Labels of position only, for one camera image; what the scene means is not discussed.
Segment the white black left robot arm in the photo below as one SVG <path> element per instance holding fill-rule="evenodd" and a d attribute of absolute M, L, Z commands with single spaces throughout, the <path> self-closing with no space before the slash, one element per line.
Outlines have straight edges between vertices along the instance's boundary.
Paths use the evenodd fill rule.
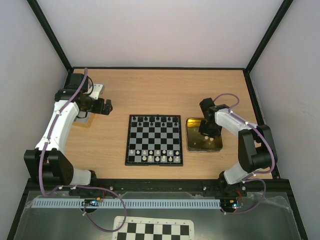
<path fill-rule="evenodd" d="M 65 147 L 74 122 L 87 123 L 91 115 L 109 115 L 113 110 L 111 100 L 100 97 L 103 88 L 103 84 L 94 84 L 87 72 L 73 73 L 55 94 L 53 113 L 44 135 L 23 156 L 34 183 L 40 186 L 91 183 L 94 171 L 75 168 L 65 156 Z"/>

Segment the gold metal tray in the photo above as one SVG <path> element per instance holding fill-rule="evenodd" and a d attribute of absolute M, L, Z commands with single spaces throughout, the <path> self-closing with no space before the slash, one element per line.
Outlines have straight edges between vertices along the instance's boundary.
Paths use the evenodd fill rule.
<path fill-rule="evenodd" d="M 219 152 L 223 148 L 222 137 L 209 137 L 199 132 L 204 118 L 188 118 L 186 120 L 186 144 L 189 152 Z"/>

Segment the black grey chess board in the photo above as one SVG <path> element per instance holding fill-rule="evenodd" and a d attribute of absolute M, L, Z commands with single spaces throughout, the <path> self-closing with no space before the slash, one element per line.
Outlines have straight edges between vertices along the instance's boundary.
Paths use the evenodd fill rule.
<path fill-rule="evenodd" d="M 149 161 L 149 156 L 153 156 L 153 161 Z M 162 156 L 166 156 L 166 161 L 162 161 Z M 159 114 L 131 114 L 128 122 L 128 134 L 126 155 L 124 164 L 126 166 L 183 166 L 183 141 L 182 124 L 180 115 L 159 115 Z"/>

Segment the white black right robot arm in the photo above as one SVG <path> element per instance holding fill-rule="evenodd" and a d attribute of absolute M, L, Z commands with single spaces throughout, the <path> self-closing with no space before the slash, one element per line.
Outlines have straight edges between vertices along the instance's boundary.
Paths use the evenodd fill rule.
<path fill-rule="evenodd" d="M 212 98 L 205 98 L 199 106 L 204 116 L 198 132 L 209 138 L 217 138 L 222 129 L 228 130 L 238 140 L 237 162 L 221 172 L 218 191 L 223 196 L 233 194 L 235 189 L 255 174 L 268 174 L 277 163 L 277 153 L 270 127 L 251 123 L 233 112 L 225 104 L 216 105 Z"/>

